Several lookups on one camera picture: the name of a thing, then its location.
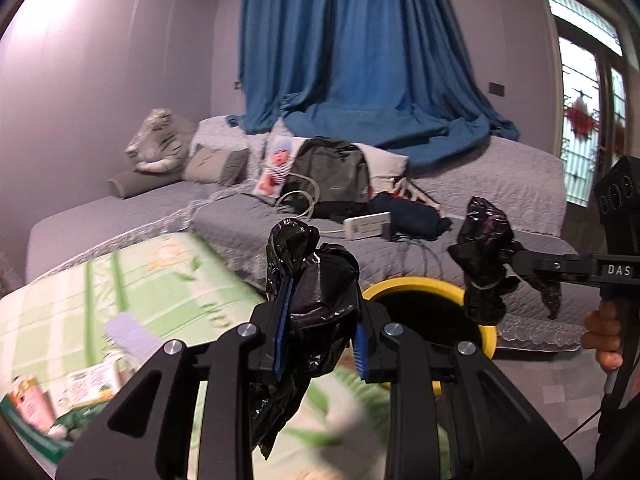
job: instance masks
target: window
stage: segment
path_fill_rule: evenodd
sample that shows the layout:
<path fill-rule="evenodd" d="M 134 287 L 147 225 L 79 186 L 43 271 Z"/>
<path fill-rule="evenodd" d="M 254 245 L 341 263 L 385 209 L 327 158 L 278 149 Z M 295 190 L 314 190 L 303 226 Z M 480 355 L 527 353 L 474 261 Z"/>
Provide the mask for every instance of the window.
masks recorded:
<path fill-rule="evenodd" d="M 625 153 L 624 60 L 614 25 L 577 0 L 548 0 L 562 58 L 567 201 L 587 206 L 594 183 Z"/>

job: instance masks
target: white power strip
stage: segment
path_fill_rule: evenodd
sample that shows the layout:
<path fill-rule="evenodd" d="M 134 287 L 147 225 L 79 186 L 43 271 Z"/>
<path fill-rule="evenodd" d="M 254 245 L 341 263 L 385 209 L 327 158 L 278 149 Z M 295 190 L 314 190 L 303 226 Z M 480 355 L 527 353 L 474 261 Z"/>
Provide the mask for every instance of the white power strip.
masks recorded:
<path fill-rule="evenodd" d="M 347 240 L 361 240 L 382 234 L 382 226 L 391 224 L 391 213 L 356 216 L 344 221 L 344 237 Z"/>

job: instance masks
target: black backpack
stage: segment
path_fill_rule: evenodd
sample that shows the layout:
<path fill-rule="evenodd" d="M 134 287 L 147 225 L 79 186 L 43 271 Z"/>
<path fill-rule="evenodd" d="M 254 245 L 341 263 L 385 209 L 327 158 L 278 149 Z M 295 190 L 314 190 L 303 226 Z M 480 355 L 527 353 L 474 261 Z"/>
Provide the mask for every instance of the black backpack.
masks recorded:
<path fill-rule="evenodd" d="M 313 183 L 297 174 L 314 180 L 320 189 L 319 196 Z M 306 140 L 298 150 L 282 194 L 294 190 L 306 191 L 317 200 L 315 218 L 342 222 L 366 215 L 370 190 L 364 154 L 346 140 L 326 137 Z M 298 214 L 309 207 L 308 199 L 300 193 L 287 196 L 284 203 Z"/>

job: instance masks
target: gray quilted bedspread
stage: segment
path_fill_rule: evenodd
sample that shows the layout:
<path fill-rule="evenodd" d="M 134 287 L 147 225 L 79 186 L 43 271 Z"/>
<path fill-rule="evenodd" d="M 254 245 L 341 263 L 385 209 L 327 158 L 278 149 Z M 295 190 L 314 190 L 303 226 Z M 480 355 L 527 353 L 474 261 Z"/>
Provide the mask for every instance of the gray quilted bedspread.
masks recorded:
<path fill-rule="evenodd" d="M 200 234 L 223 257 L 227 265 L 257 285 L 264 284 L 266 260 L 264 247 L 271 228 L 285 214 L 279 214 L 257 198 L 238 194 L 217 200 L 200 208 L 193 217 L 191 229 Z M 340 226 L 329 220 L 310 222 L 321 231 Z M 345 240 L 341 234 L 322 235 L 322 242 L 344 245 L 360 263 L 360 285 L 368 286 L 398 276 L 429 276 L 463 285 L 460 268 L 447 253 L 455 242 L 462 221 L 454 220 L 450 232 L 439 240 L 388 242 L 382 238 Z M 516 238 L 533 251 L 569 254 L 575 251 L 559 238 L 516 232 Z M 542 351 L 575 349 L 586 310 L 598 304 L 597 289 L 562 285 L 562 309 L 558 320 L 547 319 L 548 311 L 540 295 L 526 283 L 505 297 L 508 315 L 498 326 L 502 348 Z"/>
<path fill-rule="evenodd" d="M 26 282 L 77 254 L 174 214 L 193 200 L 207 198 L 220 189 L 218 184 L 177 182 L 126 200 L 107 196 L 45 218 L 31 229 Z"/>
<path fill-rule="evenodd" d="M 418 186 L 452 218 L 464 218 L 472 196 L 502 209 L 514 229 L 559 236 L 566 211 L 562 160 L 519 142 L 489 142 L 415 176 Z"/>

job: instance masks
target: red decoration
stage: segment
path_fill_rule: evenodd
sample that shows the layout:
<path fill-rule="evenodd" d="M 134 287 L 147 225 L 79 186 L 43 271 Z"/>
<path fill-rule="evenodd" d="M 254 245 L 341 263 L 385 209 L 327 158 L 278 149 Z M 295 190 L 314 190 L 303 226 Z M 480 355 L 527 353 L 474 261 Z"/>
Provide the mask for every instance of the red decoration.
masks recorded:
<path fill-rule="evenodd" d="M 566 108 L 565 115 L 571 121 L 571 129 L 577 137 L 588 139 L 591 137 L 592 131 L 595 129 L 597 122 L 589 114 L 584 99 L 584 94 L 580 92 L 574 103 Z"/>

